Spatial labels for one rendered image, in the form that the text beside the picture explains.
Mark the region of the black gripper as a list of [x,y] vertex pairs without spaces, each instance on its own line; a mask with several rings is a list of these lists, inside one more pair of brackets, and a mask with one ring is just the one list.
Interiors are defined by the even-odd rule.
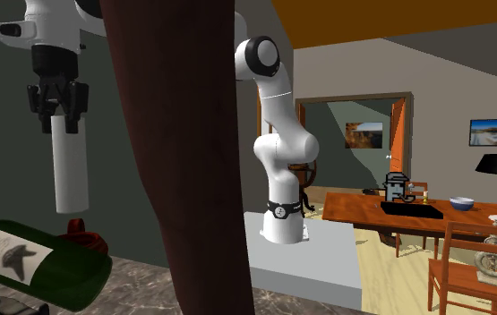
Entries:
[[89,85],[76,81],[79,75],[78,56],[73,51],[50,45],[31,47],[32,70],[39,77],[38,85],[28,85],[30,111],[38,115],[43,133],[51,133],[51,116],[55,99],[64,109],[65,130],[79,132],[81,115],[88,111]]

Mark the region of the white cylinder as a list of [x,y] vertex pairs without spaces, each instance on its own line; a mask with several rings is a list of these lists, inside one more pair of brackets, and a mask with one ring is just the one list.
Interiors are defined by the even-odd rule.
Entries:
[[51,117],[56,212],[71,214],[89,208],[85,119],[78,133],[67,133],[63,115]]

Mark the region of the red round vessel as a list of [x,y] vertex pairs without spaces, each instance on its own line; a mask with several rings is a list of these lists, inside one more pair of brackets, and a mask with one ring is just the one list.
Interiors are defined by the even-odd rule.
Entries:
[[106,241],[97,233],[87,231],[82,218],[73,218],[68,221],[65,234],[58,238],[77,243],[82,247],[108,255]]

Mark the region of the dark brown tall vase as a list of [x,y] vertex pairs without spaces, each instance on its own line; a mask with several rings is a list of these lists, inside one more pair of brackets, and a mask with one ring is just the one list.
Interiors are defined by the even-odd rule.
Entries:
[[255,315],[235,0],[99,0],[142,185],[184,315]]

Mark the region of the green wine bottle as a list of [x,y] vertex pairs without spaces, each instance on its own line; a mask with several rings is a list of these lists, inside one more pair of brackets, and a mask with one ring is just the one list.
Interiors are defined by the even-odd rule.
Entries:
[[0,284],[69,311],[99,295],[112,269],[105,253],[0,219]]

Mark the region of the dark round-backed wooden chair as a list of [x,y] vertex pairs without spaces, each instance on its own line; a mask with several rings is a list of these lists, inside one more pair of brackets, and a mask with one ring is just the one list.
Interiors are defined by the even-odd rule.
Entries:
[[308,163],[303,164],[292,164],[288,166],[290,171],[293,171],[297,176],[299,181],[299,200],[301,202],[301,215],[305,217],[304,210],[308,209],[312,212],[315,211],[314,206],[309,204],[309,198],[306,192],[304,191],[306,188],[311,186],[314,182],[317,173],[317,162],[313,161],[313,164],[310,165]]

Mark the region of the grey robot stand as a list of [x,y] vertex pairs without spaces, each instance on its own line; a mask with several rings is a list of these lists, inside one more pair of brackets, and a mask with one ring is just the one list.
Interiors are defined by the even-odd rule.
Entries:
[[260,235],[263,214],[244,214],[252,284],[276,293],[359,310],[362,286],[354,227],[306,219],[309,239],[276,244]]

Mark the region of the wooden dining table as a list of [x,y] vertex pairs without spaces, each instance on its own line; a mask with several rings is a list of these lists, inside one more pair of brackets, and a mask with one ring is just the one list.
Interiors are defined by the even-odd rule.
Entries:
[[[477,172],[497,175],[497,154],[485,154]],[[497,216],[497,204],[475,202],[468,211],[454,209],[448,200],[420,202],[388,202],[392,209],[384,210],[381,196],[328,192],[322,219],[350,223],[354,228],[428,236],[441,239],[449,221],[490,225]]]

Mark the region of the orange door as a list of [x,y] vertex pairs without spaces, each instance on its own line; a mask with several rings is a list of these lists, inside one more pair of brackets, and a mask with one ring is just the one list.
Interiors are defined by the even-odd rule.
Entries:
[[403,171],[405,139],[405,99],[392,104],[390,116],[390,171]]

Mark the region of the wooden chair with clock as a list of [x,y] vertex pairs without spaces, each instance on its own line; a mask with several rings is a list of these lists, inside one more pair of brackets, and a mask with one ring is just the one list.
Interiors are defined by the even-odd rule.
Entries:
[[[450,249],[474,251],[472,266],[449,261]],[[465,307],[448,299],[448,293],[468,295],[488,300],[489,310],[480,311],[497,315],[497,225],[482,226],[458,222],[447,224],[442,256],[430,259],[428,265],[427,309],[433,307],[433,296],[439,296],[439,315],[446,315],[449,304]]]

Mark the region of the orange landscape wall picture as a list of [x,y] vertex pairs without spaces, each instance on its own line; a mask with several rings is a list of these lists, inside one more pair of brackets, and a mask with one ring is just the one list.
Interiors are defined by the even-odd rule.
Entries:
[[381,149],[383,125],[381,122],[346,123],[347,149]]

